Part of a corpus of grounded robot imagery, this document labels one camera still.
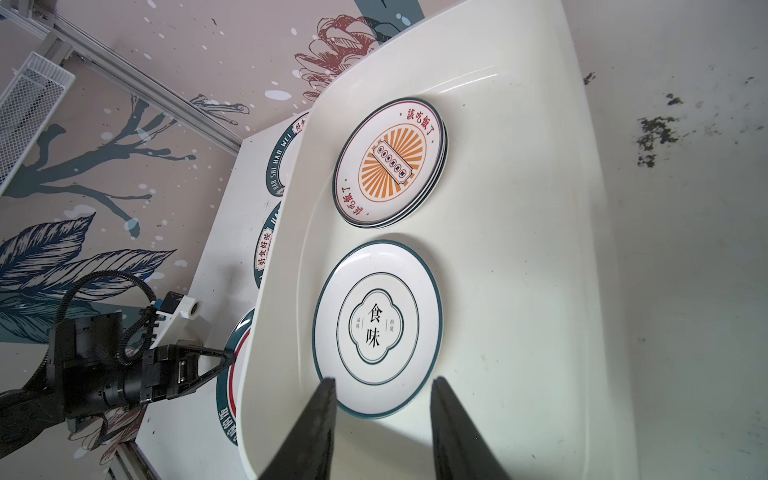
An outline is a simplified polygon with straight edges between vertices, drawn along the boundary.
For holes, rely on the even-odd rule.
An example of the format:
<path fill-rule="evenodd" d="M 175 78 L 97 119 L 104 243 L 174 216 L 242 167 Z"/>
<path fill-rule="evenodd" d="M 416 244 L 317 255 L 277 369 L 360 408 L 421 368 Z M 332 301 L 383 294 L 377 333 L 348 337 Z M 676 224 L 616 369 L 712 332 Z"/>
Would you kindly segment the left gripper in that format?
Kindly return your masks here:
<path fill-rule="evenodd" d="M 225 372 L 236 360 L 230 350 L 179 341 L 146 351 L 128 365 L 117 361 L 117 348 L 106 347 L 101 362 L 101 406 L 105 411 L 176 398 L 194 384 L 205 384 Z"/>

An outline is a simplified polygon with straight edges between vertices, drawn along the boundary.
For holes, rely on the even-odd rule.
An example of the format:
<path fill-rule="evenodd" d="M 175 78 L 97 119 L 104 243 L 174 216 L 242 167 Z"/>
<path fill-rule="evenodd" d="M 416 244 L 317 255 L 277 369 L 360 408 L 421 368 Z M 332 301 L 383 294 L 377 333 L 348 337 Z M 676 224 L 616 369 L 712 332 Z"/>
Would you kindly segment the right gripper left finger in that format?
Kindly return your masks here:
<path fill-rule="evenodd" d="M 329 479 L 336 415 L 336 382 L 325 378 L 259 479 Z"/>

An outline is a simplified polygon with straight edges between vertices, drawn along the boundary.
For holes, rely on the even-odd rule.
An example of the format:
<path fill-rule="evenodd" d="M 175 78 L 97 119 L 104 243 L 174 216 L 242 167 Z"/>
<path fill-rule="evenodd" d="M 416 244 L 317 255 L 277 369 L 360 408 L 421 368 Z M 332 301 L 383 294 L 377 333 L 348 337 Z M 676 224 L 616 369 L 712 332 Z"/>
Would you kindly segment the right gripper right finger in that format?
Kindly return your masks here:
<path fill-rule="evenodd" d="M 437 479 L 511 479 L 444 377 L 432 384 L 430 418 Z"/>

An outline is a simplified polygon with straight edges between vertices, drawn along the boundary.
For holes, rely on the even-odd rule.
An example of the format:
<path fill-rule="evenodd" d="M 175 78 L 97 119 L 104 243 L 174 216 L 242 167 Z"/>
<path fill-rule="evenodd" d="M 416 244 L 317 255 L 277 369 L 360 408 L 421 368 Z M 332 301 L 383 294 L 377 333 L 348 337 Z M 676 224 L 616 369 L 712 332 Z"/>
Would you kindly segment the green red rim plate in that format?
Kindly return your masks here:
<path fill-rule="evenodd" d="M 249 310 L 234 326 L 225 344 L 225 350 L 237 359 L 249 341 L 255 310 Z M 218 374 L 216 379 L 215 399 L 217 419 L 225 437 L 235 446 L 237 438 L 237 393 L 242 369 L 237 360 Z"/>

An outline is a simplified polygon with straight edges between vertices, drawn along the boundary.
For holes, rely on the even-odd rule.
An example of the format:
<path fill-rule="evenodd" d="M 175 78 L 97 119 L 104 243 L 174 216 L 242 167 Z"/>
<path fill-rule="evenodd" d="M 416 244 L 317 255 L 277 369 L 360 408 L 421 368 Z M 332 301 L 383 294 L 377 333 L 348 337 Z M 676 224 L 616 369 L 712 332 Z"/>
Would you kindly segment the white plate with green emblem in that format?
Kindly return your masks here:
<path fill-rule="evenodd" d="M 342 410 L 363 419 L 410 403 L 437 362 L 444 330 L 438 283 L 409 246 L 375 240 L 330 271 L 312 323 L 318 378 L 336 382 Z"/>

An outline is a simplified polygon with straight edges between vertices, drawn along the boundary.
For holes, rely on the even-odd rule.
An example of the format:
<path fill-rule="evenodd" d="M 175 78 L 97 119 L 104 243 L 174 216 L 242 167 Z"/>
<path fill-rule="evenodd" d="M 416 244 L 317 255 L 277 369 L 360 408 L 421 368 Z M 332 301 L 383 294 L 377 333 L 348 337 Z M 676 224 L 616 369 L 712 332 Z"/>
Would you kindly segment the orange sunburst plate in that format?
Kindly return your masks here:
<path fill-rule="evenodd" d="M 447 151 L 447 128 L 431 103 L 404 97 L 381 105 L 338 156 L 332 183 L 337 212 L 364 229 L 405 219 L 437 185 Z"/>

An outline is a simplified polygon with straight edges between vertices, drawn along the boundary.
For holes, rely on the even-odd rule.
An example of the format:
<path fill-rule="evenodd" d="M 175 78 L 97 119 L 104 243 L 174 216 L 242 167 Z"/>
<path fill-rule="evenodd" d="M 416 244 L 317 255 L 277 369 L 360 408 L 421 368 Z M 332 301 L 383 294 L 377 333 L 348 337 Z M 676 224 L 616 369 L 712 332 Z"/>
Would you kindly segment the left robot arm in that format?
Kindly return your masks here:
<path fill-rule="evenodd" d="M 1 394 L 1 456 L 63 422 L 79 429 L 115 408 L 191 394 L 235 362 L 235 354 L 226 350 L 165 345 L 122 365 L 117 361 L 121 338 L 118 313 L 54 326 L 41 372 L 24 387 Z"/>

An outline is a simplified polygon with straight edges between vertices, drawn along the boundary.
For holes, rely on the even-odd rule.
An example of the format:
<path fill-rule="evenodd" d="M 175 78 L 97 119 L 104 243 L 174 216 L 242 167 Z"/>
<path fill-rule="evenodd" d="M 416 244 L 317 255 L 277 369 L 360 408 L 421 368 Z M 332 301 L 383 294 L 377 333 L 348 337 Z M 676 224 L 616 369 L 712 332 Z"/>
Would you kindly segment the white plastic bin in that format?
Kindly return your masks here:
<path fill-rule="evenodd" d="M 375 108 L 432 104 L 444 173 L 408 218 L 361 229 L 332 199 L 337 158 Z M 336 479 L 430 478 L 430 390 L 447 379 L 516 479 L 639 475 L 626 324 L 595 133 L 559 1 L 467 1 L 387 41 L 313 106 L 282 201 L 250 343 L 238 443 L 262 473 L 321 380 L 312 348 L 327 278 L 397 241 L 429 268 L 443 321 L 426 371 L 381 419 L 339 386 Z"/>

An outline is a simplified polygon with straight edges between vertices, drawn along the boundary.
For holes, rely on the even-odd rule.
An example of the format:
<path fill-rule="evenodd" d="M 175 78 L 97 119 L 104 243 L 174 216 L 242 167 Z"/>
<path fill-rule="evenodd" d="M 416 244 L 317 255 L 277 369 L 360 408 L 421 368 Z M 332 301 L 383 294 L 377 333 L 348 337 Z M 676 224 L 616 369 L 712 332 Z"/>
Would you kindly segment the green rim plate middle left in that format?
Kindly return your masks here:
<path fill-rule="evenodd" d="M 269 256 L 269 249 L 278 221 L 280 207 L 281 203 L 278 202 L 266 217 L 254 248 L 253 277 L 258 288 L 261 288 L 262 285 L 266 263 Z"/>

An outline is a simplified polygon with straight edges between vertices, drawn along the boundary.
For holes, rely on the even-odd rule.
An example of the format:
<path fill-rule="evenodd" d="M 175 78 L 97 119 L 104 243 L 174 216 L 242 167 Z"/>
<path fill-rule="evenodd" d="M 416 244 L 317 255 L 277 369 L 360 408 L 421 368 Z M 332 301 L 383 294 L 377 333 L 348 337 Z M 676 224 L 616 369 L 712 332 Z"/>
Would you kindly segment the green rim plate far left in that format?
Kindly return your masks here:
<path fill-rule="evenodd" d="M 273 147 L 265 171 L 265 183 L 267 191 L 275 196 L 282 197 L 287 187 L 288 178 L 283 178 L 281 171 L 287 152 L 291 144 L 305 128 L 309 113 L 297 116 L 280 135 Z"/>

